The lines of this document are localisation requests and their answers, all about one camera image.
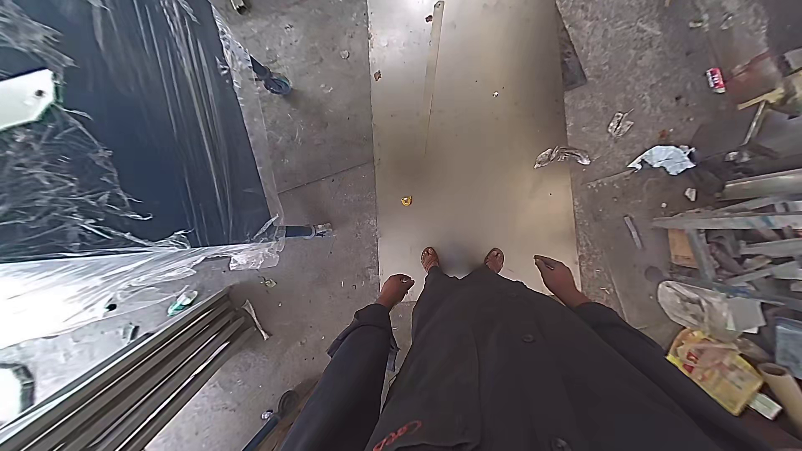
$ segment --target hand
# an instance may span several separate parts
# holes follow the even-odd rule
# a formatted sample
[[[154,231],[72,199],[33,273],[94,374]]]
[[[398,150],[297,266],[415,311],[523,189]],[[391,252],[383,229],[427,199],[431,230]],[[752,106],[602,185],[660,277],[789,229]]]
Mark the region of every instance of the hand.
[[[379,299],[376,300],[376,303],[382,304],[387,307],[388,310],[392,310],[395,304],[401,302],[413,285],[415,285],[415,281],[408,275],[392,275],[384,285],[382,285],[382,292],[379,293]]]
[[[553,258],[535,255],[535,265],[541,272],[543,283],[563,303],[565,299],[576,296],[577,285],[573,281],[571,270],[563,263]]]

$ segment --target jacket button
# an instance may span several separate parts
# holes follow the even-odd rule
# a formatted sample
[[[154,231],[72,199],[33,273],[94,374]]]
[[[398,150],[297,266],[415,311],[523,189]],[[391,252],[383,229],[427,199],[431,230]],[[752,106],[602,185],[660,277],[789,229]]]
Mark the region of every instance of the jacket button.
[[[551,446],[552,451],[571,451],[571,447],[568,445],[568,442],[560,437],[554,437],[552,439]]]

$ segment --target stainless steel sheet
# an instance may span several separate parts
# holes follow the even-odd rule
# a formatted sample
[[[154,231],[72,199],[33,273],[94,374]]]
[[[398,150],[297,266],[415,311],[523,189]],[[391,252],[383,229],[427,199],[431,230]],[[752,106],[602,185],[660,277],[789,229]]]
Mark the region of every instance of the stainless steel sheet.
[[[440,24],[435,2],[368,0],[379,272],[411,275],[407,300],[423,288],[426,246],[451,275],[499,247],[502,275],[535,290],[545,288],[534,254],[578,281],[571,163],[533,169],[566,144],[555,8],[445,0]]]

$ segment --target black jacket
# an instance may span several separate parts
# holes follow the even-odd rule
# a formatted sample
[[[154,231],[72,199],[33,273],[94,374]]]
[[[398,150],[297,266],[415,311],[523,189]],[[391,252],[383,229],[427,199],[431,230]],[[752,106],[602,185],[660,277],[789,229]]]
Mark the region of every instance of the black jacket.
[[[601,304],[571,310],[489,270],[426,284],[381,415],[395,341],[371,304],[335,340],[283,450],[770,449]]]

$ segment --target black sleeve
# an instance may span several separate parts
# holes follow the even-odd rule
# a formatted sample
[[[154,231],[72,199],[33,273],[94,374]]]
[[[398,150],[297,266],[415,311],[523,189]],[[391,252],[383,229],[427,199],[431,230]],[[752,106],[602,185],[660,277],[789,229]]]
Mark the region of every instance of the black sleeve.
[[[284,440],[282,451],[364,449],[379,420],[384,369],[398,347],[390,311],[371,304],[329,348],[331,361]]]
[[[771,449],[753,437],[734,416],[666,360],[666,352],[657,343],[627,324],[614,310],[600,303],[584,303],[573,311],[618,354],[660,387],[723,449]]]

